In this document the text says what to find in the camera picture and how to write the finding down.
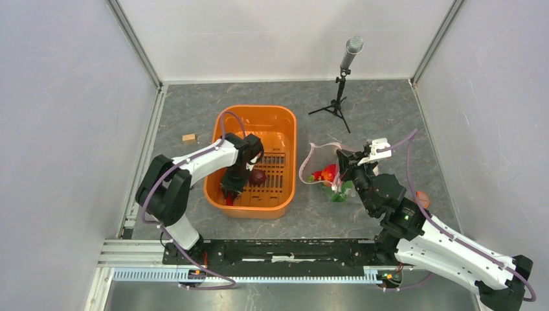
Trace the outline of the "orange plastic basket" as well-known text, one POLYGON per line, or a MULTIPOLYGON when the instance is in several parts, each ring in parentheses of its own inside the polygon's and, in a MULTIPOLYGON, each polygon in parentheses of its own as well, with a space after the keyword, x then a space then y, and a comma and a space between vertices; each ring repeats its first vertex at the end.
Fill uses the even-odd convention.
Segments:
POLYGON ((205 198, 225 215, 233 218, 276 219, 283 216, 296 191, 297 178, 297 119, 283 106, 235 105, 228 107, 232 115, 218 115, 212 140, 221 137, 221 125, 227 132, 245 133, 261 139, 264 147, 262 160, 254 166, 265 174, 261 185, 246 184, 244 192, 228 205, 221 191, 225 169, 204 179, 205 198))

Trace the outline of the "black tripod stand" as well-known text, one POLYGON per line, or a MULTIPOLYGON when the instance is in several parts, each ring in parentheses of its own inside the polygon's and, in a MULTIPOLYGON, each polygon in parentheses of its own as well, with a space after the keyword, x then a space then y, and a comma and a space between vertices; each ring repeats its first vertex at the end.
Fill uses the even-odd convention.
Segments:
POLYGON ((335 99, 332 99, 330 104, 328 106, 324 106, 322 108, 313 110, 308 113, 308 115, 312 115, 321 111, 325 111, 330 113, 331 115, 339 118, 343 121, 345 128, 348 133, 351 133, 350 127, 346 121, 346 118, 342 112, 342 103, 346 100, 346 97, 343 96, 345 85, 346 85, 346 77, 350 73, 350 70, 343 70, 339 76, 335 78, 335 83, 338 85, 338 90, 335 99))

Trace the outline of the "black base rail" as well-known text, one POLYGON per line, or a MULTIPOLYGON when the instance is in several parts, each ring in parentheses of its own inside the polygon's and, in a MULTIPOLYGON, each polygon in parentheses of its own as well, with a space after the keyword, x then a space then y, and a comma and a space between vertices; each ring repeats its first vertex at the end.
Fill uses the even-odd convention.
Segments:
POLYGON ((188 255, 226 277, 358 277, 365 267, 400 266, 373 240, 204 240, 188 255))

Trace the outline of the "tan wooden cube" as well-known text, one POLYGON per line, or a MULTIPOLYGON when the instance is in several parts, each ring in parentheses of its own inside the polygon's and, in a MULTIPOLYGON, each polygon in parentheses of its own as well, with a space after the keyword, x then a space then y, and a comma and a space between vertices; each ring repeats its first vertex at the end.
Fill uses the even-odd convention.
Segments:
POLYGON ((184 144, 192 144, 197 142, 197 135, 195 133, 185 134, 182 136, 182 142, 184 144))

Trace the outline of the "silver microphone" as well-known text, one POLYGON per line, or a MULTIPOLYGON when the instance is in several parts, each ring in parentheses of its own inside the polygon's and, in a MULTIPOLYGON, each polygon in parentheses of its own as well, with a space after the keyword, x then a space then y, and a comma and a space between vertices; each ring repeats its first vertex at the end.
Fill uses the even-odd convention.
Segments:
POLYGON ((364 40, 360 36, 353 36, 346 42, 344 57, 340 64, 341 75, 350 74, 350 65, 354 58, 362 51, 363 45, 364 40))

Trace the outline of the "dark purple toy plum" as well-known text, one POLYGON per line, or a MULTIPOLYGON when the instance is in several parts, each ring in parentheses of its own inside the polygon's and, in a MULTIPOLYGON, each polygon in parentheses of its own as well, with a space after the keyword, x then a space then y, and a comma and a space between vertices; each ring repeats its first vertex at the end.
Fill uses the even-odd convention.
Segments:
POLYGON ((263 185, 267 180, 266 173, 261 170, 254 168, 251 170, 250 176, 249 176, 249 184, 252 186, 260 186, 263 185))

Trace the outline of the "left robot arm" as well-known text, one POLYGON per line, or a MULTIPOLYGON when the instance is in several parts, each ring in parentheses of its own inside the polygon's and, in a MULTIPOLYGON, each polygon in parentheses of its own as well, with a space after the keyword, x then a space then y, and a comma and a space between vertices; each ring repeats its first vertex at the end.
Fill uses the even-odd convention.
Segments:
POLYGON ((185 212, 194 183, 219 171, 225 173, 219 184, 224 198, 235 200, 244 191, 255 164, 262 160, 261 139, 253 134, 244 138, 233 133, 222 135, 210 146, 194 153, 170 159, 165 155, 153 158, 135 195, 144 214, 179 246, 179 256, 188 264, 203 257, 201 235, 185 212))

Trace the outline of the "clear polka dot zip bag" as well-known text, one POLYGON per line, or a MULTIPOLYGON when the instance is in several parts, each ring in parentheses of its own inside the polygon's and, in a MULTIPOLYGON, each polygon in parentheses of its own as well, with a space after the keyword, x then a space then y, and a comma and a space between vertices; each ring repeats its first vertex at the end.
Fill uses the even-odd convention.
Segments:
MULTIPOLYGON (((343 149, 345 146, 340 142, 332 142, 332 143, 326 143, 322 145, 310 143, 309 145, 310 145, 309 153, 305 158, 305 160, 303 160, 301 166, 299 167, 298 177, 300 181, 303 182, 304 184, 309 185, 314 189, 320 190, 321 193, 323 193, 320 187, 320 184, 323 183, 323 181, 308 183, 306 180, 312 173, 319 170, 322 171, 324 167, 330 164, 336 164, 337 167, 339 168, 336 150, 343 149)), ((341 183, 342 182, 339 179, 339 173, 337 173, 336 178, 332 183, 332 187, 336 190, 337 188, 340 187, 341 183)), ((351 199, 350 201, 345 201, 343 203, 359 203, 358 195, 356 199, 351 199)))

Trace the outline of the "green toy bok choy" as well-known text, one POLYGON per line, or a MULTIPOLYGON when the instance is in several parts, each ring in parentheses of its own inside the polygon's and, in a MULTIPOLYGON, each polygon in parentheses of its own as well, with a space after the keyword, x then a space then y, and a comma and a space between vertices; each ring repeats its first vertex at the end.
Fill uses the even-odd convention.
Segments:
POLYGON ((329 202, 342 203, 357 197, 354 184, 351 181, 341 183, 336 190, 329 183, 321 183, 320 187, 329 202))

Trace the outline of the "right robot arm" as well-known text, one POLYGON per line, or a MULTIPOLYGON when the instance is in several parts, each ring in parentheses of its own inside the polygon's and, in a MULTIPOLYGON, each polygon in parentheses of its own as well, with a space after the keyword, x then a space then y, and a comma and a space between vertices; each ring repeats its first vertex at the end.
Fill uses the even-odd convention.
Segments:
POLYGON ((533 262, 486 248, 444 224, 405 197, 406 188, 393 174, 375 174, 375 161, 365 152, 336 151, 339 178, 350 181, 369 216, 382 230, 374 257, 382 264, 400 262, 449 279, 478 296, 491 310, 519 310, 531 291, 527 284, 533 262))

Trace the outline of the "red toy tomato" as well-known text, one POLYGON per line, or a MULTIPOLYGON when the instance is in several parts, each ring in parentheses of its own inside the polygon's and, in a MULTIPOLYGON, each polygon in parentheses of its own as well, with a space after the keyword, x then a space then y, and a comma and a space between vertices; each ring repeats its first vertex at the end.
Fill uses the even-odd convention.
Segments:
POLYGON ((332 186, 339 169, 336 164, 330 164, 324 167, 320 173, 320 179, 323 181, 323 184, 327 187, 332 186))

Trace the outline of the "red toy chili pepper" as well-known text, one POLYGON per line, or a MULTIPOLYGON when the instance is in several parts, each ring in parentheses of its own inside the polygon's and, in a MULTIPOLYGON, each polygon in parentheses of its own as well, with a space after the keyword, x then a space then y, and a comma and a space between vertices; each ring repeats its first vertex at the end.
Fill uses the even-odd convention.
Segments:
POLYGON ((312 173, 306 180, 308 183, 314 183, 318 181, 322 181, 322 171, 316 171, 312 173))

